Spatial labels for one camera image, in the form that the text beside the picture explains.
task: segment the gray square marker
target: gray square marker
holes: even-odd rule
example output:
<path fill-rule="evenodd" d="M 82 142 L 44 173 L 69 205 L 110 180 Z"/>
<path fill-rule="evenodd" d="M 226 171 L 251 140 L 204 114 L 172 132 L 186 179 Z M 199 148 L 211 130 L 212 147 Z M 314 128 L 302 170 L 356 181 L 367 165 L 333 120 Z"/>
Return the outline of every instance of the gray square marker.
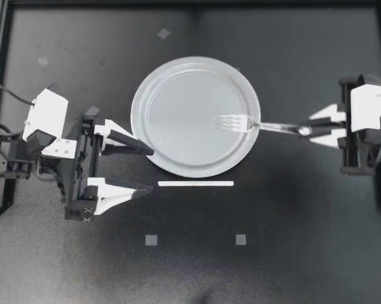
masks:
<path fill-rule="evenodd" d="M 146 234 L 146 246 L 157 246 L 158 236 L 156 234 Z"/>
<path fill-rule="evenodd" d="M 169 35 L 170 35 L 170 31 L 167 30 L 166 28 L 160 30 L 160 32 L 157 34 L 157 36 L 163 40 L 165 40 Z"/>
<path fill-rule="evenodd" d="M 236 246 L 245 246 L 247 244 L 247 236 L 245 234 L 236 234 L 235 235 L 235 245 Z"/>

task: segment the fork handle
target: fork handle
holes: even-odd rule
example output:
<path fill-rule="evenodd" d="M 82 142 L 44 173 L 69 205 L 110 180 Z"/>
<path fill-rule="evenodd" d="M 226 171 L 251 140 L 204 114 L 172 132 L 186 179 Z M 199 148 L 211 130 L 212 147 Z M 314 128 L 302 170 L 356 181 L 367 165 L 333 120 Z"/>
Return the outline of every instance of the fork handle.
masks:
<path fill-rule="evenodd" d="M 301 125 L 291 125 L 287 123 L 271 123 L 271 122 L 261 122 L 261 123 L 253 123 L 253 125 L 259 127 L 261 130 L 270 131 L 270 132 L 278 132 L 278 133 L 286 133 L 286 134 L 294 134 L 297 136 L 301 136 Z"/>

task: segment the black table surface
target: black table surface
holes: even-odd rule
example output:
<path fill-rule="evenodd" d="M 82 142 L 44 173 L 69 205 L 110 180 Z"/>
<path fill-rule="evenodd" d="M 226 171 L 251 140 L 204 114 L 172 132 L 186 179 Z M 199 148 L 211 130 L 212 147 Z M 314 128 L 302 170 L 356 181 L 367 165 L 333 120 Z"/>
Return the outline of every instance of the black table surface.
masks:
<path fill-rule="evenodd" d="M 381 77 L 371 8 L 19 9 L 4 84 L 32 99 L 57 83 L 67 125 L 96 105 L 130 130 L 138 85 L 183 56 L 239 68 L 267 122 L 339 102 L 340 77 Z M 4 96 L 0 121 L 20 130 L 27 112 Z M 91 224 L 63 219 L 55 184 L 20 181 L 0 217 L 0 303 L 381 303 L 372 178 L 340 165 L 340 151 L 262 132 L 212 178 L 234 187 L 172 189 L 156 183 L 178 177 L 145 157 L 109 156 L 100 176 L 156 188 Z M 158 246 L 145 246 L 146 234 Z"/>

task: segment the metal fork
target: metal fork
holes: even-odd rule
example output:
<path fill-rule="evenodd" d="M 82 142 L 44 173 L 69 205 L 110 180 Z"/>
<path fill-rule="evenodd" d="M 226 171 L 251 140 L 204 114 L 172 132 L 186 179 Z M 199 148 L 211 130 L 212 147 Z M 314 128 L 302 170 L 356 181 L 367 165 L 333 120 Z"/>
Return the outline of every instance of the metal fork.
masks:
<path fill-rule="evenodd" d="M 215 128 L 231 132 L 248 133 L 254 128 L 259 127 L 261 130 L 297 136 L 308 136 L 311 134 L 311 127 L 287 123 L 258 123 L 245 114 L 215 115 L 212 117 L 211 122 Z"/>

